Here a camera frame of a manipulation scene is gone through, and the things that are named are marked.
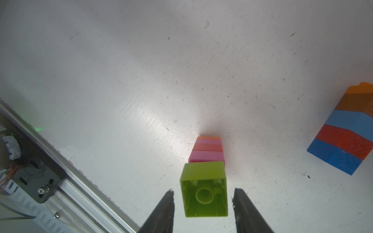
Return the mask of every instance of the stack of bricks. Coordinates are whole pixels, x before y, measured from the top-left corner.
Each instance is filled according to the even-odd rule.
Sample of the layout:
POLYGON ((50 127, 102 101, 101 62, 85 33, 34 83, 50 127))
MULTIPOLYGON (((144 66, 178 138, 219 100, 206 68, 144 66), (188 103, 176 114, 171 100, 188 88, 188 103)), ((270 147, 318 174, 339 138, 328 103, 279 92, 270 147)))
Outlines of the stack of bricks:
POLYGON ((351 86, 307 151, 352 175, 373 148, 373 84, 351 86))
POLYGON ((180 178, 185 216, 228 216, 222 141, 198 137, 180 178))

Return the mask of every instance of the green brick underside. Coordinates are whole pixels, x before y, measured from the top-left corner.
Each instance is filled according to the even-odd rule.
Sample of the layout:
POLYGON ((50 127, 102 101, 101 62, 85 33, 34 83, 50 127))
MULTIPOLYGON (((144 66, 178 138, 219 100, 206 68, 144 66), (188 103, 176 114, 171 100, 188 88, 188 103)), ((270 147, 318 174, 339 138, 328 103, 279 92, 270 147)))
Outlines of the green brick underside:
POLYGON ((184 165, 180 178, 185 216, 213 217, 228 216, 227 186, 224 162, 200 162, 184 165), (213 193, 213 201, 201 204, 196 199, 196 191, 201 186, 213 193))

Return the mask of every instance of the white table surface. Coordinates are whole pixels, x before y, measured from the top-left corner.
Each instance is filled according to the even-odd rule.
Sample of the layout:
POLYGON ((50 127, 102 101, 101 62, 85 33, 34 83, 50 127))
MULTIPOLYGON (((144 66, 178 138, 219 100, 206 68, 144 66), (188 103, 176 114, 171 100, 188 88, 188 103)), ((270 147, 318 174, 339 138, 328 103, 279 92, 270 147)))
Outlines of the white table surface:
POLYGON ((306 149, 350 85, 373 82, 373 0, 7 1, 0 97, 142 225, 199 135, 220 136, 276 233, 373 232, 373 156, 352 175, 306 149))

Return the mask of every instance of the bolt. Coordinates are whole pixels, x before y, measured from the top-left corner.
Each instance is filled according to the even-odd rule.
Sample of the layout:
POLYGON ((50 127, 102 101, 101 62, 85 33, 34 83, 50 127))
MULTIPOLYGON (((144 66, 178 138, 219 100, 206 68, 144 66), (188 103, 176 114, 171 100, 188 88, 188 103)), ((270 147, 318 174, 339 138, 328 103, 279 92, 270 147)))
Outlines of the bolt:
POLYGON ((61 217, 61 214, 59 212, 56 212, 53 217, 55 219, 59 219, 61 217))
POLYGON ((39 194, 43 194, 43 193, 46 193, 46 192, 49 192, 49 187, 44 185, 43 187, 41 188, 38 188, 38 193, 39 194))

